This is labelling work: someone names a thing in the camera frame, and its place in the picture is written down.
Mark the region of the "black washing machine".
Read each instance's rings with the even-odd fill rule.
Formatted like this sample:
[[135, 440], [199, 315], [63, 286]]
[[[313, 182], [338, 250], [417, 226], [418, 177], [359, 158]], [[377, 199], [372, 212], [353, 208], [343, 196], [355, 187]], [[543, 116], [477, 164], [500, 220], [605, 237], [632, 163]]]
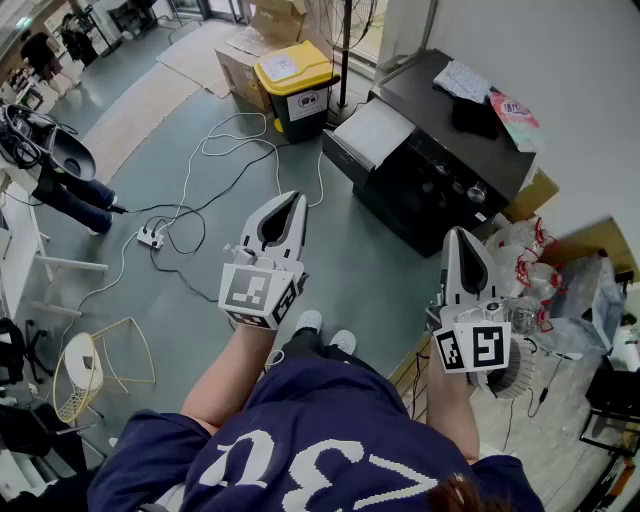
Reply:
[[495, 113], [493, 139], [455, 128], [460, 108], [434, 82], [450, 60], [439, 50], [421, 51], [373, 87], [370, 100], [414, 127], [374, 168], [354, 158], [343, 169], [354, 195], [424, 257], [440, 251], [451, 228], [472, 231], [502, 212], [534, 160], [517, 149]]

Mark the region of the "flattened cardboard sheet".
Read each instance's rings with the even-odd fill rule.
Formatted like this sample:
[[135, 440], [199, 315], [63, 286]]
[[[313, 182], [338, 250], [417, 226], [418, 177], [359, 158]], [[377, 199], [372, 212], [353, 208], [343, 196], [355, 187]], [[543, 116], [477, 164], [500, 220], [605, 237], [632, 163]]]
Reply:
[[223, 99], [230, 94], [230, 88], [216, 51], [225, 49], [227, 41], [243, 30], [242, 25], [206, 21], [174, 42], [156, 60]]

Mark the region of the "white power strip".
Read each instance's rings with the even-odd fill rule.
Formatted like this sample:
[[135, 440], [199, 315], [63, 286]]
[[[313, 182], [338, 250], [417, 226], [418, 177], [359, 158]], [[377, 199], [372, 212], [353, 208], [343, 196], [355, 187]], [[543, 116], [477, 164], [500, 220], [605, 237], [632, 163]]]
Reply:
[[153, 230], [142, 226], [136, 235], [137, 240], [150, 247], [159, 250], [164, 245], [164, 235], [159, 230]]

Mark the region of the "person's right forearm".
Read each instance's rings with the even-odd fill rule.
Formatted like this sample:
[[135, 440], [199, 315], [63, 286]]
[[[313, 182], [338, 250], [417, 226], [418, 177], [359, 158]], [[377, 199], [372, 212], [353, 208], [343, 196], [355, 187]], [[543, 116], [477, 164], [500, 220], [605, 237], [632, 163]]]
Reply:
[[465, 374], [447, 374], [437, 352], [427, 370], [427, 424], [451, 440], [469, 464], [480, 459], [480, 439]]

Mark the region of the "person's left forearm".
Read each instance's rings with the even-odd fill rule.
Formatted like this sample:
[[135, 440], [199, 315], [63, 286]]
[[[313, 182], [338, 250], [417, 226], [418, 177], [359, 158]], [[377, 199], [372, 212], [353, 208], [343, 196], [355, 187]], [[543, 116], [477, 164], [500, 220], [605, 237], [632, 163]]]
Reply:
[[238, 324], [222, 353], [188, 394], [181, 414], [215, 434], [245, 406], [275, 338], [276, 331]]

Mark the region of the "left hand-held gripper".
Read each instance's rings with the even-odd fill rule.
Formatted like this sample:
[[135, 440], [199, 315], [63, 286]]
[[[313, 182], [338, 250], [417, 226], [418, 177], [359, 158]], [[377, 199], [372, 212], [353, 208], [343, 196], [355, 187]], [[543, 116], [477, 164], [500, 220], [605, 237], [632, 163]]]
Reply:
[[[278, 330], [306, 279], [307, 198], [290, 191], [254, 211], [222, 271], [218, 307], [236, 324]], [[269, 250], [278, 256], [269, 256]]]

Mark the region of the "clear plastic bag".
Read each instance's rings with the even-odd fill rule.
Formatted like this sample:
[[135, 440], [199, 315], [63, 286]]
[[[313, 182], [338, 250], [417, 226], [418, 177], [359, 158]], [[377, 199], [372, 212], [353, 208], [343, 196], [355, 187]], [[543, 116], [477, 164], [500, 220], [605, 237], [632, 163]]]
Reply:
[[605, 354], [612, 348], [625, 296], [608, 256], [599, 251], [560, 268], [562, 288], [550, 306], [552, 334], [565, 353]]

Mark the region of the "white patterned cloth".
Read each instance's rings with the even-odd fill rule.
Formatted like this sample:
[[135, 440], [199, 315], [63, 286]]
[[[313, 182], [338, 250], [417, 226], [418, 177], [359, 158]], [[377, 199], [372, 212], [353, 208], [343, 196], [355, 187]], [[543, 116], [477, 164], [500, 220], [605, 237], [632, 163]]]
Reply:
[[485, 102], [491, 90], [488, 80], [457, 60], [449, 61], [433, 83], [454, 97], [478, 104]]

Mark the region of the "round grey fan heater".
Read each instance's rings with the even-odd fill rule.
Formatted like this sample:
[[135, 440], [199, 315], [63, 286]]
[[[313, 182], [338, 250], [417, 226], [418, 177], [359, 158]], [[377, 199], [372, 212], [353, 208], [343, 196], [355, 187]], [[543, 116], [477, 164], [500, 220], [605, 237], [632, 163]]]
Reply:
[[467, 382], [496, 399], [514, 400], [531, 386], [536, 351], [529, 338], [515, 335], [511, 338], [509, 361], [505, 368], [469, 373]]

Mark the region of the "black metal frame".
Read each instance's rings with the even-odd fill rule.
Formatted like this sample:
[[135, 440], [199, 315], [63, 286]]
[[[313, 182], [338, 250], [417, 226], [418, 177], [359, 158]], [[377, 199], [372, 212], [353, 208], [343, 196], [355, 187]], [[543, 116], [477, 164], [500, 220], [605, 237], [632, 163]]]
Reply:
[[615, 369], [603, 356], [585, 398], [590, 410], [579, 440], [633, 458], [640, 450], [640, 371]]

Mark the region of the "person's black trousers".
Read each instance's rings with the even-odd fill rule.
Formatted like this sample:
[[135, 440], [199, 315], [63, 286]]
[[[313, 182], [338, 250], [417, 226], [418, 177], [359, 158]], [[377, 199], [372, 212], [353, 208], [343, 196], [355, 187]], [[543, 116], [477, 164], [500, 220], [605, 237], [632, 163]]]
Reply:
[[325, 344], [320, 333], [316, 334], [311, 329], [296, 331], [290, 341], [282, 347], [284, 359], [319, 357], [327, 360], [348, 363], [371, 371], [374, 369], [353, 355], [348, 355], [339, 349], [331, 348]]

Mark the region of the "black office chair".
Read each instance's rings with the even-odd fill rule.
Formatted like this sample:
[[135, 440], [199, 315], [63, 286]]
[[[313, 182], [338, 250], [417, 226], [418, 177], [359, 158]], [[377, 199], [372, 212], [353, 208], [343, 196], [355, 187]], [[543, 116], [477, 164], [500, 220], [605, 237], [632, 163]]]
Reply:
[[47, 369], [36, 355], [36, 347], [40, 339], [48, 336], [46, 330], [38, 329], [30, 336], [30, 328], [35, 326], [32, 319], [25, 321], [25, 329], [21, 330], [10, 318], [0, 318], [0, 368], [4, 368], [7, 377], [0, 379], [0, 387], [15, 385], [24, 379], [24, 362], [28, 361], [32, 375], [38, 384], [43, 380], [38, 377], [36, 367], [47, 376], [54, 372]]

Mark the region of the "grey plastic shell with hole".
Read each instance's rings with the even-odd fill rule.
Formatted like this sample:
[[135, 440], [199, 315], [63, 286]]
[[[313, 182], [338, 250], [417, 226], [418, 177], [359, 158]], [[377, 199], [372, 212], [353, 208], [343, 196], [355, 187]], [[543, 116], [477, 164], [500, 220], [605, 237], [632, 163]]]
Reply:
[[18, 104], [0, 105], [0, 154], [23, 170], [37, 166], [89, 182], [96, 162], [77, 131], [48, 114]]

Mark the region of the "person's navy printed shirt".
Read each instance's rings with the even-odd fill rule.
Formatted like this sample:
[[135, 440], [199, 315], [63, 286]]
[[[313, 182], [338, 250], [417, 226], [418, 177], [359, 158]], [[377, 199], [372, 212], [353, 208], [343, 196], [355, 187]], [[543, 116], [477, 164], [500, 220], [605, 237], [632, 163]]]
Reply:
[[452, 479], [514, 512], [544, 512], [522, 463], [468, 463], [409, 418], [389, 382], [343, 362], [283, 362], [217, 432], [176, 413], [133, 415], [94, 478], [89, 512], [135, 512], [183, 489], [179, 512], [432, 512]]

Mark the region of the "person's white right shoe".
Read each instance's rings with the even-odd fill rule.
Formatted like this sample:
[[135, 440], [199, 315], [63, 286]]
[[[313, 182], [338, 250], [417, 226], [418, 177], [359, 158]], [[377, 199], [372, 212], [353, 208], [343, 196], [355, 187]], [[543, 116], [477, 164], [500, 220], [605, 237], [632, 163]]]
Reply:
[[331, 348], [339, 349], [348, 355], [354, 354], [356, 345], [355, 335], [345, 329], [338, 331], [329, 343]]

